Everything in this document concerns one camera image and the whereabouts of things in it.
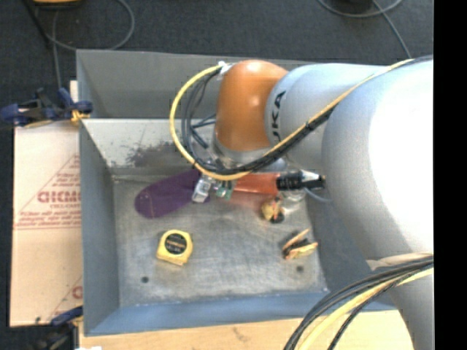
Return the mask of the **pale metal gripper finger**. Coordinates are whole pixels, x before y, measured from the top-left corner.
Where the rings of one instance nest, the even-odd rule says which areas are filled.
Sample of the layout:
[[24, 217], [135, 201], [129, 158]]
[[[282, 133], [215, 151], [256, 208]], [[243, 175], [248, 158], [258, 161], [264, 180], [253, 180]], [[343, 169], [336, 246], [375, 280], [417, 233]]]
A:
[[194, 188], [192, 194], [192, 202], [205, 203], [209, 198], [209, 191], [211, 189], [211, 182], [207, 179], [200, 178]]

